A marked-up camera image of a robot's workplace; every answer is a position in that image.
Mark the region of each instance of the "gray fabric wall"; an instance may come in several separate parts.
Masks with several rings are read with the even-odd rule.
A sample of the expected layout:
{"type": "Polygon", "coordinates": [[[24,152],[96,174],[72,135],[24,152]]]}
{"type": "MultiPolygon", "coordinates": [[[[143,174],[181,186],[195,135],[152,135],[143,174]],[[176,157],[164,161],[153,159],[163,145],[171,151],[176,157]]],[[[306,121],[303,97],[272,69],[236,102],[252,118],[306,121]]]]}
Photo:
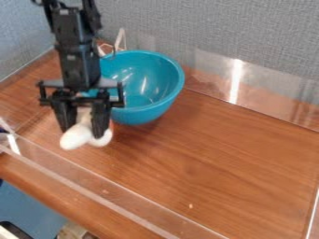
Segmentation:
{"type": "Polygon", "coordinates": [[[318,0],[97,0],[103,35],[195,64],[199,48],[319,80],[318,0]]]}
{"type": "Polygon", "coordinates": [[[29,0],[0,1],[0,81],[51,45],[43,9],[29,0]]]}

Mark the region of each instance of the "bowl rim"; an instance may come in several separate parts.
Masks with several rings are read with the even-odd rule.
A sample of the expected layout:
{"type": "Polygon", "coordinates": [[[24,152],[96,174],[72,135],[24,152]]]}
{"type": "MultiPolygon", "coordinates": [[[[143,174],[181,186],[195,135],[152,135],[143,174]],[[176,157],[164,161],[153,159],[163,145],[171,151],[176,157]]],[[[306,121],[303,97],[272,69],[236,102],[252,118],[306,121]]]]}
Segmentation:
{"type": "MultiPolygon", "coordinates": [[[[177,80],[177,85],[173,88],[172,92],[165,95],[164,98],[161,98],[159,101],[156,101],[155,103],[149,104],[149,105],[144,105],[144,106],[135,106],[135,107],[124,107],[124,108],[117,108],[113,107],[112,111],[117,111],[117,112],[135,112],[139,111],[141,112],[143,110],[148,110],[156,106],[164,105],[165,103],[168,103],[169,101],[172,101],[176,96],[179,95],[183,86],[184,86],[184,72],[181,69],[181,66],[179,65],[177,61],[173,60],[171,57],[168,57],[167,55],[152,51],[152,50],[145,50],[145,49],[129,49],[129,50],[123,50],[116,52],[116,55],[127,55],[127,54],[147,54],[147,55],[152,55],[152,56],[157,56],[160,57],[164,61],[167,61],[168,63],[172,64],[172,66],[175,67],[176,71],[177,71],[177,75],[179,75],[179,80],[177,80]]],[[[101,57],[100,61],[103,60],[108,60],[109,58],[113,57],[113,53],[107,54],[105,56],[101,57]]]]}

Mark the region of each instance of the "blue bowl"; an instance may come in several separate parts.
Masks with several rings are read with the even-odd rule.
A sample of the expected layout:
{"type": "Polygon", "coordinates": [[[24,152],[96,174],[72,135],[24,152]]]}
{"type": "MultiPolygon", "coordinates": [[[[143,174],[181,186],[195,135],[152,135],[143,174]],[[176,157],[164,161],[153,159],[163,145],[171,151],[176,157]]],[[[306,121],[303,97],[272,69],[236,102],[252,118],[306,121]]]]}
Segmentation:
{"type": "Polygon", "coordinates": [[[124,108],[112,108],[112,120],[137,125],[155,120],[169,108],[184,84],[175,60],[147,50],[109,54],[100,61],[103,77],[123,82],[124,108]]]}

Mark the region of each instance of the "wooden table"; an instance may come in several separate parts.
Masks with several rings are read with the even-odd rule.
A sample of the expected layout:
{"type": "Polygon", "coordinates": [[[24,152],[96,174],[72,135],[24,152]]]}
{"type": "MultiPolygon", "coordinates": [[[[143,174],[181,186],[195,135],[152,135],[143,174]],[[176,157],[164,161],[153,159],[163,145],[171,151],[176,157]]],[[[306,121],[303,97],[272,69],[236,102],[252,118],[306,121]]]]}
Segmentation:
{"type": "MultiPolygon", "coordinates": [[[[195,88],[193,71],[185,73],[195,88]]],[[[0,89],[1,115],[19,122],[20,135],[226,237],[304,237],[318,190],[315,131],[184,89],[160,119],[115,126],[107,148],[67,152],[33,87],[40,78],[59,76],[51,52],[0,89]]],[[[160,238],[9,155],[0,156],[0,178],[101,238],[160,238]]],[[[318,238],[315,230],[311,235],[318,238]]]]}

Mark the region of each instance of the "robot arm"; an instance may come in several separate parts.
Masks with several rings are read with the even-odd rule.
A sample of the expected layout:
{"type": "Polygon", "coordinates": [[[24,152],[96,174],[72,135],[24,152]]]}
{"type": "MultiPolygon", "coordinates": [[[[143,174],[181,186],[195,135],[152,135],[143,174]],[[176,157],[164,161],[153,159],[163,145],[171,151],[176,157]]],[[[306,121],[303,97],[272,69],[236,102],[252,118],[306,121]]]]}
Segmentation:
{"type": "Polygon", "coordinates": [[[40,105],[49,105],[63,132],[76,123],[77,106],[91,106],[91,124],[96,139],[108,129],[112,107],[123,107],[121,83],[111,84],[101,78],[100,57],[95,36],[101,26],[101,15],[93,0],[83,0],[83,7],[68,7],[57,0],[43,0],[51,32],[55,34],[55,49],[59,52],[63,70],[61,80],[43,80],[40,105]],[[47,96],[47,88],[55,92],[47,96]],[[108,89],[117,88],[117,99],[109,98],[108,89]],[[96,97],[83,97],[79,92],[97,91],[96,97]]]}

